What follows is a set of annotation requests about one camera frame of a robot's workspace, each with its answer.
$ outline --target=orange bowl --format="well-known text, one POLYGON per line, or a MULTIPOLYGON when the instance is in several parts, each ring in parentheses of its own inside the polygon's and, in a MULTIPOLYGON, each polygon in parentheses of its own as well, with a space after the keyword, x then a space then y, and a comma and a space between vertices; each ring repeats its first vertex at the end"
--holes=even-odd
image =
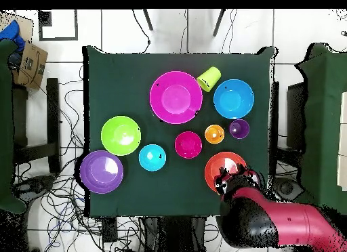
POLYGON ((205 130, 205 138, 210 144, 219 144, 224 139, 224 130, 219 125, 210 125, 205 130))

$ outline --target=green bowl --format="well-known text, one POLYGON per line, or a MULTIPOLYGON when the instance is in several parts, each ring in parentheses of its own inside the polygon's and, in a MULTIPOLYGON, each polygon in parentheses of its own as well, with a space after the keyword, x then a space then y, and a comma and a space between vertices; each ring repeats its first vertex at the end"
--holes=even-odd
POLYGON ((105 122, 101 130, 101 142, 111 154, 131 154, 141 141, 138 124, 131 118, 117 116, 105 122))

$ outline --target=table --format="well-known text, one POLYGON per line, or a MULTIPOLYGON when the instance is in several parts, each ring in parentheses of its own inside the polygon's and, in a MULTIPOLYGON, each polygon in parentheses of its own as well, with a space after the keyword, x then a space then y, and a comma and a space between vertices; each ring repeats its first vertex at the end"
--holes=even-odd
MULTIPOLYGON (((273 55, 273 47, 263 48, 257 55, 102 54, 93 47, 83 47, 83 155, 104 150, 100 132, 111 117, 129 116, 142 131, 141 143, 136 151, 119 157, 124 166, 121 185, 108 194, 90 192, 90 201, 86 204, 88 215, 218 215, 220 197, 207 186, 204 168, 207 161, 221 151, 240 154, 247 164, 267 178, 269 64, 273 55), (211 66, 216 66, 222 73, 217 85, 227 79, 241 79, 253 88, 255 103, 245 117, 251 130, 244 140, 236 140, 228 133, 231 120, 221 117, 215 110, 213 93, 216 87, 210 93, 203 92, 200 111, 185 124, 161 122, 150 108, 149 91, 160 75, 182 70, 198 77, 211 66), (226 131, 226 137, 220 144, 209 144, 204 137, 206 127, 214 123, 226 131), (193 131, 203 141, 203 150, 194 159, 183 159, 175 152, 174 140, 183 131, 193 131), (159 171, 146 171, 138 162, 138 153, 147 144, 159 144, 166 151, 167 162, 159 171)), ((88 201, 88 190, 85 197, 88 201)))

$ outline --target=cardboard box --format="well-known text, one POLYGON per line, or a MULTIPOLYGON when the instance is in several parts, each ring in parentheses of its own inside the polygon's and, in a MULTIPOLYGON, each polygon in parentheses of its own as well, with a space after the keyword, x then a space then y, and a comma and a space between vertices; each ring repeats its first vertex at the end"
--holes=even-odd
POLYGON ((16 20, 19 25, 19 35, 25 40, 21 69, 12 70, 14 83, 32 89, 40 89, 45 63, 48 53, 33 45, 31 38, 33 35, 33 21, 8 13, 0 14, 0 30, 3 30, 8 24, 16 20))

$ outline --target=small purple bowl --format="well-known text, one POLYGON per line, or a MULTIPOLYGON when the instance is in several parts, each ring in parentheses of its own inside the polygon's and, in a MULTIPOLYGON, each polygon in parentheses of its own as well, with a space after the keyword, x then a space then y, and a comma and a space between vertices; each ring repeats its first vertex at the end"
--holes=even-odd
POLYGON ((123 165, 115 155, 105 150, 97 150, 83 159, 79 175, 90 191, 105 194, 121 184, 123 165))
POLYGON ((249 124, 244 119, 235 119, 229 126, 229 132, 234 138, 241 140, 248 136, 249 124))

